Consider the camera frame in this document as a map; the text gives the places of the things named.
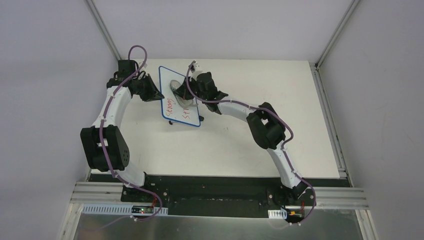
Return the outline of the blue-framed small whiteboard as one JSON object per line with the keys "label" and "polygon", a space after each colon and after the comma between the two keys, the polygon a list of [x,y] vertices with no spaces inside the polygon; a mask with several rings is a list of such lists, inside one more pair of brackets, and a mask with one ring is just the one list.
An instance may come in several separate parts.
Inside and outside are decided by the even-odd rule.
{"label": "blue-framed small whiteboard", "polygon": [[165,66],[158,67],[159,89],[164,98],[161,100],[161,114],[172,123],[186,124],[192,127],[200,127],[201,119],[198,106],[183,108],[174,95],[171,82],[177,81],[182,85],[185,76]]}

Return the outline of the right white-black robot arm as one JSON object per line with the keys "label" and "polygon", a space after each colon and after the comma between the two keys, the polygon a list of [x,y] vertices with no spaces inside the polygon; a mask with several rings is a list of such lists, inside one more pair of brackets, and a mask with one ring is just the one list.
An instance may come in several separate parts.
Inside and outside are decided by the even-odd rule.
{"label": "right white-black robot arm", "polygon": [[268,152],[279,172],[285,188],[284,200],[290,205],[296,205],[303,200],[308,185],[298,173],[285,148],[289,141],[286,131],[290,131],[290,128],[270,103],[251,105],[232,99],[227,93],[218,90],[210,72],[200,73],[196,78],[190,76],[183,82],[171,80],[169,86],[183,107],[192,107],[194,100],[199,100],[213,113],[246,122],[254,142]]}

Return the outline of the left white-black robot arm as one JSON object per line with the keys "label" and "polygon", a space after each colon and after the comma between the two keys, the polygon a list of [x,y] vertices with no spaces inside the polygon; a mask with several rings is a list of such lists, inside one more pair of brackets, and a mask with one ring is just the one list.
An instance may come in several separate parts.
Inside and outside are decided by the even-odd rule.
{"label": "left white-black robot arm", "polygon": [[125,110],[133,96],[144,102],[160,101],[163,94],[135,60],[119,60],[118,70],[106,84],[106,100],[90,127],[81,129],[80,138],[87,164],[92,170],[115,174],[140,202],[152,198],[145,174],[130,161],[130,150],[120,131]]}

